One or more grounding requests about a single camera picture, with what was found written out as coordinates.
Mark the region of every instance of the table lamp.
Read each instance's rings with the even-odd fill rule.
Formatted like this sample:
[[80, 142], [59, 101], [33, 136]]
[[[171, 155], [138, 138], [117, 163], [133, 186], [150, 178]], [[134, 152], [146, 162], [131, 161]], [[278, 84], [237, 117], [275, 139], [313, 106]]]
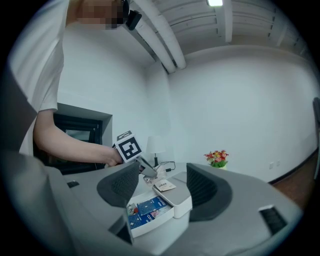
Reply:
[[148, 143], [146, 145], [146, 152], [154, 154], [154, 166], [158, 166], [158, 158], [157, 153], [165, 152], [165, 144], [164, 140], [161, 136], [155, 135], [155, 136], [149, 136]]

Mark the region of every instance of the floor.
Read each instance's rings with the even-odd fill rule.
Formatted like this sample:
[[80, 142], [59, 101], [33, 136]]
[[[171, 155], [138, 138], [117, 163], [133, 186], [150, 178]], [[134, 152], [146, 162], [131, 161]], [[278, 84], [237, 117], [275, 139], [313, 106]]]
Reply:
[[318, 152], [293, 174], [273, 184], [276, 189], [293, 200], [302, 210], [306, 208], [315, 187], [314, 174], [317, 159]]

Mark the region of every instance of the white t-shirt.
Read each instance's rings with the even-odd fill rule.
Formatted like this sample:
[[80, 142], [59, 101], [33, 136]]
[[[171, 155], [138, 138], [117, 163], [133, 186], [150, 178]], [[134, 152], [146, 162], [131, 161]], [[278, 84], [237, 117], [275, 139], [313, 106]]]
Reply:
[[[25, 26], [8, 56], [8, 65], [27, 98], [39, 111], [57, 110], [58, 86], [64, 67], [62, 39], [69, 0], [50, 0]], [[32, 122], [20, 153], [33, 156]]]

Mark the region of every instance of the black padded gripper pad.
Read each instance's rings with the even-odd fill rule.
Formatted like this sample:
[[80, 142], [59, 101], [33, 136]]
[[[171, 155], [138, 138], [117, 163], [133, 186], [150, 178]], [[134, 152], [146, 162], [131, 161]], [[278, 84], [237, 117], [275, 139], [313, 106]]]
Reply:
[[131, 165], [103, 178], [96, 186], [98, 194], [109, 205], [125, 208], [139, 182], [139, 163]]
[[186, 165], [186, 186], [192, 199], [190, 222], [212, 220], [231, 203], [229, 183], [192, 163]]

